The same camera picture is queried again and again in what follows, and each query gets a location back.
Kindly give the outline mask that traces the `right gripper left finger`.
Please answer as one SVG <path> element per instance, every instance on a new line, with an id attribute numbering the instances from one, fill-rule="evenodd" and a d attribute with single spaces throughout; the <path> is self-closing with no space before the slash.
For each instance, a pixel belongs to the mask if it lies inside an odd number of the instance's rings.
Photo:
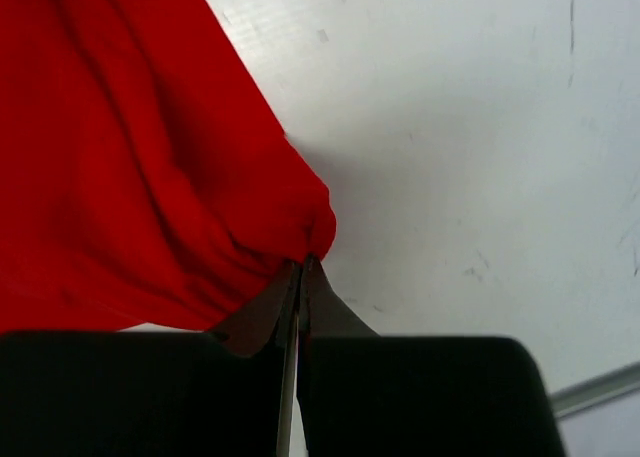
<path id="1" fill-rule="evenodd" d="M 285 456 L 300 268 L 204 332 L 1 337 L 5 456 Z"/>

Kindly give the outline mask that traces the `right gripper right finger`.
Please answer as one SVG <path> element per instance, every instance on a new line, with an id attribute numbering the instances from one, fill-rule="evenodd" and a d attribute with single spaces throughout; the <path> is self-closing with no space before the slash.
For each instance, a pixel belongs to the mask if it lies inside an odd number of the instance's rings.
<path id="1" fill-rule="evenodd" d="M 312 456 L 561 456 L 538 367 L 508 337 L 381 336 L 309 257 L 297 397 Z"/>

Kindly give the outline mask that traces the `red t shirt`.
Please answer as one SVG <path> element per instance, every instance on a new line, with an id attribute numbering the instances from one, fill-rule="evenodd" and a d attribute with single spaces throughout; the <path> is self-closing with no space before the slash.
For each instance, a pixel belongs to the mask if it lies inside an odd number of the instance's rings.
<path id="1" fill-rule="evenodd" d="M 206 0 L 1 0 L 1 328 L 207 329 L 336 234 Z"/>

